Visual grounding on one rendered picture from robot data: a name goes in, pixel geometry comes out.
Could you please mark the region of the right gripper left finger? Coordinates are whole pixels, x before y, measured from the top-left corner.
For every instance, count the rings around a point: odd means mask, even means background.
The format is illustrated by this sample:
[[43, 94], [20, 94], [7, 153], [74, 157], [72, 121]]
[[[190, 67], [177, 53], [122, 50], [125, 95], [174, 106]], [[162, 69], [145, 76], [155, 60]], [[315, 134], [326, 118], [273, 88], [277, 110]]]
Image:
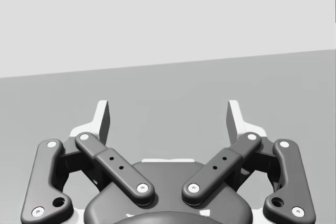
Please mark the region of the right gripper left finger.
[[22, 223], [68, 221], [75, 210], [63, 189], [69, 174], [77, 171], [99, 190], [114, 183], [137, 206], [154, 201], [153, 184], [116, 150], [106, 147], [109, 127], [109, 104], [101, 100], [92, 121], [72, 129], [65, 142], [39, 143], [20, 214]]

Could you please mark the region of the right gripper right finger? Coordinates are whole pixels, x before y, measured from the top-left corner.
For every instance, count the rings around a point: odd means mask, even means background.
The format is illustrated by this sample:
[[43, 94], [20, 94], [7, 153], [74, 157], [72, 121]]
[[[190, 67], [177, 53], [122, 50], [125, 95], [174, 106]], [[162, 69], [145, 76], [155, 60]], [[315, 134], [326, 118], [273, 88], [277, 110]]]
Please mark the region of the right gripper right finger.
[[254, 172], [267, 174], [274, 192], [263, 205], [273, 223], [315, 223], [316, 212], [298, 144], [287, 139], [272, 142], [262, 127], [244, 121], [238, 101], [227, 106], [230, 147], [219, 151], [185, 182], [182, 199], [190, 206], [207, 200], [223, 183], [238, 188]]

